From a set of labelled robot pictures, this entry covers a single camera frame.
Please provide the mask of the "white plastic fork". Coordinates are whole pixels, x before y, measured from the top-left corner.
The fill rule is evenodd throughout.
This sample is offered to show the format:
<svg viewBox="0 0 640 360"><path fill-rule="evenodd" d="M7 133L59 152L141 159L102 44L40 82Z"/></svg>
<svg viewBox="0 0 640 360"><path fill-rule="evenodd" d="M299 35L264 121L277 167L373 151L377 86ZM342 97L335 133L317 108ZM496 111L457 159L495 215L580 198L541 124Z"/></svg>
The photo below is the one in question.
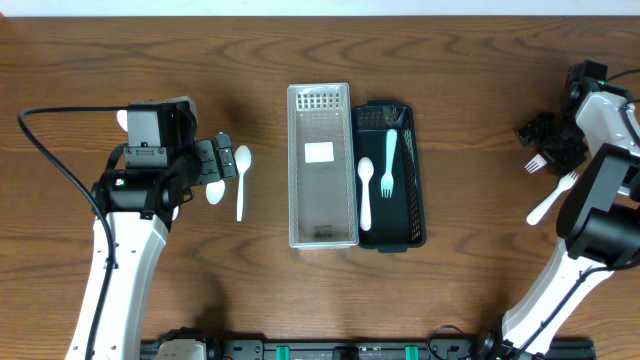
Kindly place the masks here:
<svg viewBox="0 0 640 360"><path fill-rule="evenodd" d="M394 178L392 174L395 149L398 133L395 129L389 129L385 139L385 170L381 177L380 189L383 198L391 198L394 188Z"/></svg>
<svg viewBox="0 0 640 360"><path fill-rule="evenodd" d="M547 160L541 155L536 154L525 166L524 169L529 173L535 173L536 171L544 168L547 164Z"/></svg>
<svg viewBox="0 0 640 360"><path fill-rule="evenodd" d="M576 172L570 172L562 177L559 180L557 187L527 215L526 222L532 226L537 225L558 197L563 192L570 190L575 185L578 178L579 174Z"/></svg>

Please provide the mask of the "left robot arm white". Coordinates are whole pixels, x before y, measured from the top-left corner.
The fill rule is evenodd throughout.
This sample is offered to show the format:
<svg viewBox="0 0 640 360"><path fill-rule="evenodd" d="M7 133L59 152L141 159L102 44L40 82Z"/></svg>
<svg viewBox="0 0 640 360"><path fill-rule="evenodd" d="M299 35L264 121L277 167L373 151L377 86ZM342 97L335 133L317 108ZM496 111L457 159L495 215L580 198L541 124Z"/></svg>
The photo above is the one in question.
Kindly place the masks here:
<svg viewBox="0 0 640 360"><path fill-rule="evenodd" d="M159 257L193 189L237 174L229 135L181 145L124 143L94 184L93 257L69 359L137 359Z"/></svg>

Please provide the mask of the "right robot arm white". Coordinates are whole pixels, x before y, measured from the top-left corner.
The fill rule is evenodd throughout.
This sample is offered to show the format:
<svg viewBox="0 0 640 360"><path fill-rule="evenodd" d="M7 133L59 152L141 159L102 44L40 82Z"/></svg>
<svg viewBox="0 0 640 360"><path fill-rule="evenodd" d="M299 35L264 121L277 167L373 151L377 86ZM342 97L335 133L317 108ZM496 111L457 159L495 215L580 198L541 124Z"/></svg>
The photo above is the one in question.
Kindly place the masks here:
<svg viewBox="0 0 640 360"><path fill-rule="evenodd" d="M618 195L639 199L635 102L629 91L610 84L578 101L575 123L592 159L558 213L551 259L498 329L479 339L475 358L543 358L591 290L638 266L639 211L615 202Z"/></svg>

